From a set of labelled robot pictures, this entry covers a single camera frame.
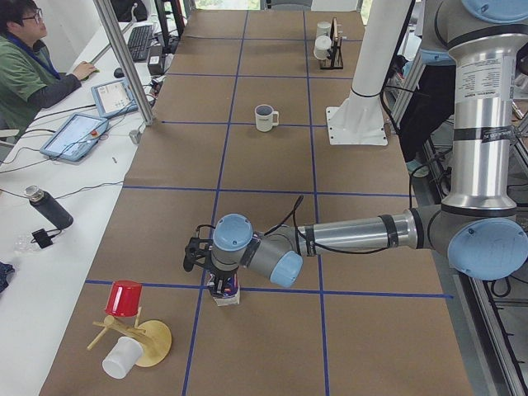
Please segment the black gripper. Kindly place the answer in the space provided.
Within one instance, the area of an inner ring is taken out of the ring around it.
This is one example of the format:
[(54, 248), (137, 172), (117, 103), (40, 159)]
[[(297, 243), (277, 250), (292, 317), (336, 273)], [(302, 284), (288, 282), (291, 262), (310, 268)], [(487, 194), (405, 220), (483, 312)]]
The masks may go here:
[(207, 271), (211, 271), (214, 266), (211, 258), (212, 240), (200, 237), (191, 237), (185, 247), (183, 259), (183, 269), (191, 272), (194, 266), (199, 266)]

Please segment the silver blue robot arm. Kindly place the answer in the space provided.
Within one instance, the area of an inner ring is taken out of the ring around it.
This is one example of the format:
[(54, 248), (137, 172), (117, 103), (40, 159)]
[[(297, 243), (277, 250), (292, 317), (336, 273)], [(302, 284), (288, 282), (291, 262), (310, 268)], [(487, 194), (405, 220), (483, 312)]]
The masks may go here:
[(291, 286), (304, 257), (371, 254), (398, 246), (431, 249), (458, 271), (494, 281), (527, 258), (527, 236), (507, 194), (516, 53), (527, 41), (524, 1), (430, 1), (423, 58), (454, 61), (455, 124), (450, 192), (439, 205), (371, 219), (288, 226), (265, 233), (240, 214), (219, 220), (209, 239), (193, 236), (183, 267), (199, 266), (222, 290), (239, 267)]

